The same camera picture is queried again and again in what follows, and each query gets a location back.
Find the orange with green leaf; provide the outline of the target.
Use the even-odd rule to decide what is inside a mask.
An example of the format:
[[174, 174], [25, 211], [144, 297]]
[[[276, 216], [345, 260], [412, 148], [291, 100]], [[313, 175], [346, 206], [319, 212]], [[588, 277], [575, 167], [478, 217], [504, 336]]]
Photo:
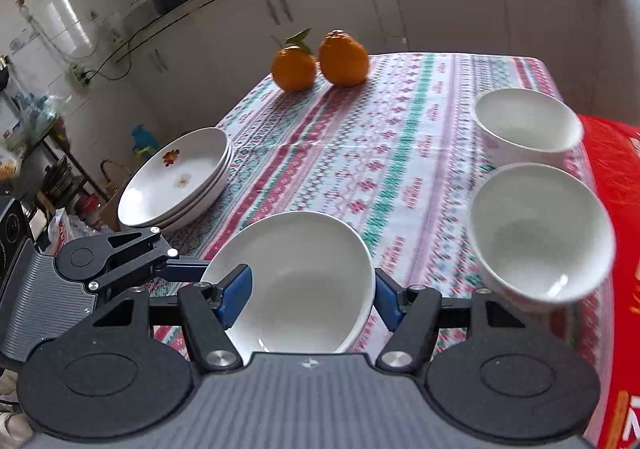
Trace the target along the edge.
[[271, 63], [273, 82], [285, 92], [308, 90], [317, 77], [317, 61], [305, 39], [309, 28], [289, 37]]

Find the patterned tablecloth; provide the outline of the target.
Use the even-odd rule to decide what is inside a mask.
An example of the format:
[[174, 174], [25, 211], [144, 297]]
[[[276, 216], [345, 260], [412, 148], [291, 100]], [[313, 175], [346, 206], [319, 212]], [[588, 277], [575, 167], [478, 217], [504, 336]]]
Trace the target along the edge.
[[235, 153], [226, 189], [169, 243], [209, 259], [259, 219], [313, 210], [353, 227], [398, 283], [469, 297], [480, 276], [466, 208], [491, 172], [470, 109], [501, 88], [558, 94], [541, 61], [490, 54], [378, 54], [350, 89], [318, 79], [285, 94], [265, 78], [219, 122]]

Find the wicker basket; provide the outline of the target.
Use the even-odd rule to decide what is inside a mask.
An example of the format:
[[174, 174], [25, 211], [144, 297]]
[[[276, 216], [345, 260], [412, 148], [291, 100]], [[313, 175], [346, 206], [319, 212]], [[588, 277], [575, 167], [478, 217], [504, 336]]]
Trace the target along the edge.
[[100, 171], [105, 182], [105, 200], [110, 201], [119, 191], [126, 187], [132, 177], [127, 164], [106, 158], [100, 163]]

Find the floral white bowl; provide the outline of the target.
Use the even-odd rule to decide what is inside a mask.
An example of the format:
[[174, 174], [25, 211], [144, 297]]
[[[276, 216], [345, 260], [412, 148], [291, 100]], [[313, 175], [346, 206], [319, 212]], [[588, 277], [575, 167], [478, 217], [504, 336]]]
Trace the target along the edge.
[[471, 116], [495, 167], [537, 163], [562, 168], [584, 138], [582, 121], [564, 102], [524, 88], [486, 92]]
[[585, 183], [564, 170], [500, 167], [469, 203], [466, 233], [485, 287], [529, 313], [573, 305], [611, 274], [615, 233]]

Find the orange without leaf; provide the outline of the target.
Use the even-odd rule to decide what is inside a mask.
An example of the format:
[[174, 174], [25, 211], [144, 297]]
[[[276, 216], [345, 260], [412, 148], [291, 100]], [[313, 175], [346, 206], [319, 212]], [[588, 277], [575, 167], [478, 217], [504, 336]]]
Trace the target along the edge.
[[326, 80], [337, 87], [362, 84], [369, 73], [366, 48], [342, 30], [330, 31], [319, 47], [320, 70]]

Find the red snack package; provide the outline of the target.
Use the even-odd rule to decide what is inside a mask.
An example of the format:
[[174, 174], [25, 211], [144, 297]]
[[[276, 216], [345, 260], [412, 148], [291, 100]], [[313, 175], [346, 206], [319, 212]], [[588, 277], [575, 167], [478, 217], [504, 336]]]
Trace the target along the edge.
[[615, 231], [610, 278], [608, 381], [602, 385], [599, 448], [639, 446], [639, 128], [582, 116], [584, 146], [598, 197]]

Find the blue thermos bottle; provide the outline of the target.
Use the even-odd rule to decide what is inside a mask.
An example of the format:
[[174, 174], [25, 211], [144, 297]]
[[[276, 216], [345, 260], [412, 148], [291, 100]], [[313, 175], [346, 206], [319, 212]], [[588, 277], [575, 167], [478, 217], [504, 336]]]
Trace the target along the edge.
[[131, 129], [131, 136], [134, 138], [134, 154], [148, 161], [159, 149], [157, 140], [151, 131], [144, 128], [143, 124], [139, 124]]

